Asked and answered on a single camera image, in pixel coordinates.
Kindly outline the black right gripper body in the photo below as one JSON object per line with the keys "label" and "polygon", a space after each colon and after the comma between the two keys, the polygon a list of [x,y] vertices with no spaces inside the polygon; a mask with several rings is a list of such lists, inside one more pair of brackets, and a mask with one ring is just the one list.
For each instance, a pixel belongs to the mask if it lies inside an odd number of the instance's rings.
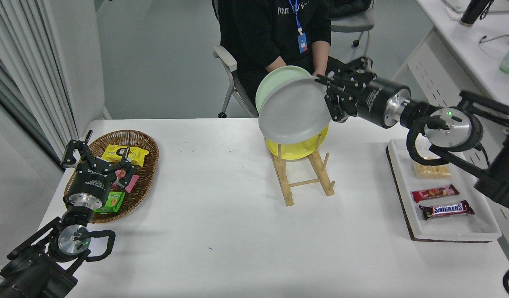
{"label": "black right gripper body", "polygon": [[392,127],[398,123],[394,116],[387,113],[388,104],[400,91],[400,84],[386,80],[374,79],[357,96],[358,117],[380,127]]}

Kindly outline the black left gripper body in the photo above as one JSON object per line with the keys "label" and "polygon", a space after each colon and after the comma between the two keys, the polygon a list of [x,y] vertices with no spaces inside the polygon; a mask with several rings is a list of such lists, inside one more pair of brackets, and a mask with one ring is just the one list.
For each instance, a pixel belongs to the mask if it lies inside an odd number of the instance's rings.
{"label": "black left gripper body", "polygon": [[95,168],[90,168],[88,164],[79,164],[74,181],[67,191],[67,199],[77,200],[79,194],[85,194],[98,200],[106,200],[115,179],[111,164],[97,165]]}

